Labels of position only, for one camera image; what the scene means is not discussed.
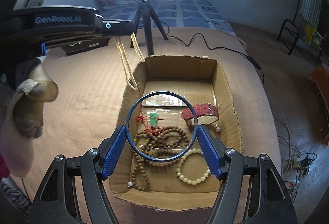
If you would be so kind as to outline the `gloved left hand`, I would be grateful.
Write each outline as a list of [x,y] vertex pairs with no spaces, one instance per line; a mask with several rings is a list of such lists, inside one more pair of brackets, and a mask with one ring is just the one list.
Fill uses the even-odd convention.
[[40,59],[17,65],[11,87],[1,75],[1,179],[24,179],[34,160],[35,139],[42,135],[44,104],[55,101],[58,85]]

